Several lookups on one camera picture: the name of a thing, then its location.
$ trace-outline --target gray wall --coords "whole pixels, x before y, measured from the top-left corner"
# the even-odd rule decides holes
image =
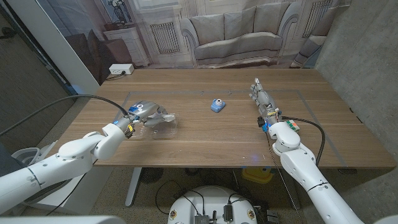
[[[398,1],[352,0],[333,22],[315,68],[398,160]],[[325,175],[365,223],[398,214],[398,170]],[[308,223],[320,216],[305,194]]]

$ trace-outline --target yellow object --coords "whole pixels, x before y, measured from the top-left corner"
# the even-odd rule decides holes
[[[242,177],[246,180],[250,180],[259,184],[266,184],[271,181],[273,173],[271,173],[271,168],[245,168],[242,169]]]

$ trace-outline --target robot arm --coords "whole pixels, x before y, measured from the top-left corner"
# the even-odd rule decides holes
[[[286,172],[308,193],[323,221],[326,224],[363,223],[319,171],[313,152],[300,142],[300,136],[287,123],[279,122],[278,114],[274,113],[277,112],[274,100],[262,89],[258,79],[251,90],[250,97],[266,121],[263,130],[276,139],[272,145],[274,152],[280,156]]]
[[[143,122],[144,126],[153,127],[174,119],[162,106],[140,101],[128,115],[103,127],[104,135],[88,133],[65,143],[58,153],[40,162],[0,177],[0,214],[48,186],[87,173],[93,167],[93,159],[109,159],[122,141],[132,136],[135,124]]]

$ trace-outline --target power strip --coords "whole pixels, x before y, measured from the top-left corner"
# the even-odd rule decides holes
[[[113,64],[110,66],[109,71],[112,75],[122,74],[123,71],[129,75],[134,71],[134,66],[132,66],[132,64]]]

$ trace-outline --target table top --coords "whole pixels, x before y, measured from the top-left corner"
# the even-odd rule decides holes
[[[316,70],[231,68],[135,70],[132,75],[103,83],[97,95],[126,109],[139,100],[164,106],[176,114],[177,132],[172,139],[157,139],[152,129],[136,126],[136,138],[123,141],[112,158],[96,165],[275,167],[266,134],[257,125],[258,108],[249,97],[256,77],[274,97],[282,115],[314,121],[325,130],[321,168],[396,166],[392,156]],[[215,98],[226,102],[219,113],[210,110]],[[91,99],[49,155],[86,133],[102,133],[103,126],[119,117],[113,105]],[[319,130],[311,124],[296,123],[302,143],[317,155]],[[279,157],[274,157],[280,166]]]

